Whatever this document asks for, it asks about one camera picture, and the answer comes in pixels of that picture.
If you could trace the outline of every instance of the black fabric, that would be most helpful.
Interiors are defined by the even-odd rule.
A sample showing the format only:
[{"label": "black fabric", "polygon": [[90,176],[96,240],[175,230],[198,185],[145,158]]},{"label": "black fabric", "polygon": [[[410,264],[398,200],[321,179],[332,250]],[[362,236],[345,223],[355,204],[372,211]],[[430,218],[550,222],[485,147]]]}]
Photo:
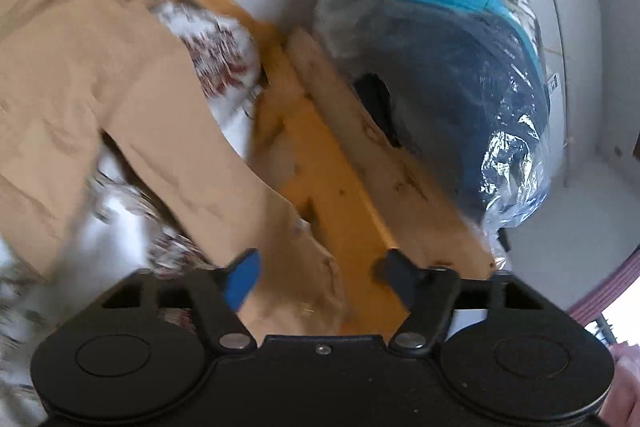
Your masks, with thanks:
[{"label": "black fabric", "polygon": [[393,147],[400,147],[391,115],[391,97],[385,83],[376,74],[366,74],[353,84],[362,105]]},{"label": "black fabric", "polygon": [[529,197],[528,176],[550,104],[511,24],[489,12],[404,0],[387,0],[361,24],[368,36],[361,62],[388,89],[399,142],[431,158],[465,216],[480,223],[507,185],[514,189],[500,196],[505,210],[537,207],[546,189]]}]

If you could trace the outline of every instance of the clear plastic wrap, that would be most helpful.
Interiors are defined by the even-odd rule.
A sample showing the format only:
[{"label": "clear plastic wrap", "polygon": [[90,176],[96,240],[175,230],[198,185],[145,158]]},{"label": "clear plastic wrap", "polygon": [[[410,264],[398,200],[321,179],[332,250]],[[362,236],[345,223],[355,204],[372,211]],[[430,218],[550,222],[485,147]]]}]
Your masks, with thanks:
[{"label": "clear plastic wrap", "polygon": [[423,160],[506,265],[550,181],[549,99],[528,0],[319,0],[315,32],[351,82],[389,92],[398,141]]}]

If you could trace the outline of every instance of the wooden plank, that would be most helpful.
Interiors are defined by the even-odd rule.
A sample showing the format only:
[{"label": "wooden plank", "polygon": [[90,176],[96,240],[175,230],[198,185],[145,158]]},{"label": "wooden plank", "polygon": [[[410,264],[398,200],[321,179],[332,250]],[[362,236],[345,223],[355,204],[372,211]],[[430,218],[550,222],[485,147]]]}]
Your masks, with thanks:
[{"label": "wooden plank", "polygon": [[290,177],[279,192],[293,203],[300,216],[303,216],[309,205],[312,204],[309,196],[308,181],[301,174],[294,174]]},{"label": "wooden plank", "polygon": [[[302,176],[308,190],[324,246],[340,267],[348,305],[340,333],[379,333],[389,338],[406,311],[372,270],[397,244],[314,104],[302,100],[284,124],[296,151],[296,175]],[[299,192],[296,199],[304,201]]]},{"label": "wooden plank", "polygon": [[313,38],[296,30],[287,56],[401,250],[419,266],[450,266],[462,277],[486,279],[494,269],[491,254],[433,176],[391,147]]},{"label": "wooden plank", "polygon": [[282,130],[282,117],[305,95],[296,71],[278,42],[261,53],[269,81],[258,100],[252,151],[260,155]]}]

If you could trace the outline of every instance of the round pad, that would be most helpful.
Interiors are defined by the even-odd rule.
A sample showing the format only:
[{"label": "round pad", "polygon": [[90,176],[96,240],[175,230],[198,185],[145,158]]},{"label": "round pad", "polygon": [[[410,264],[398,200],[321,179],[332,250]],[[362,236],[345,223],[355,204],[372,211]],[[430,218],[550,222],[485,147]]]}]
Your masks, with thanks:
[{"label": "round pad", "polygon": [[548,315],[487,320],[442,346],[447,381],[504,420],[560,421],[604,400],[613,377],[608,350],[579,325]]},{"label": "round pad", "polygon": [[151,356],[151,346],[131,335],[103,335],[84,344],[76,362],[94,377],[124,377],[142,368]]},{"label": "round pad", "polygon": [[68,415],[98,421],[134,419],[176,402],[203,374],[204,348],[173,324],[145,326],[58,330],[33,355],[38,395]]}]

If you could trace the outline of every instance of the metal screw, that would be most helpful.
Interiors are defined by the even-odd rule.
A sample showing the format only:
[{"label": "metal screw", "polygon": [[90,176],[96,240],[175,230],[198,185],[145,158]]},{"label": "metal screw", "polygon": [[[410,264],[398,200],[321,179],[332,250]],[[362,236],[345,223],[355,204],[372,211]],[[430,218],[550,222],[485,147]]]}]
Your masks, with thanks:
[{"label": "metal screw", "polygon": [[394,342],[400,346],[404,347],[404,349],[420,349],[424,347],[424,344],[427,343],[427,339],[425,339],[420,333],[400,333],[396,338],[394,338]]},{"label": "metal screw", "polygon": [[331,347],[325,346],[324,344],[318,344],[316,346],[316,353],[318,355],[328,355],[331,353]]},{"label": "metal screw", "polygon": [[244,349],[251,344],[251,339],[244,333],[227,333],[220,337],[219,342],[226,349]]}]

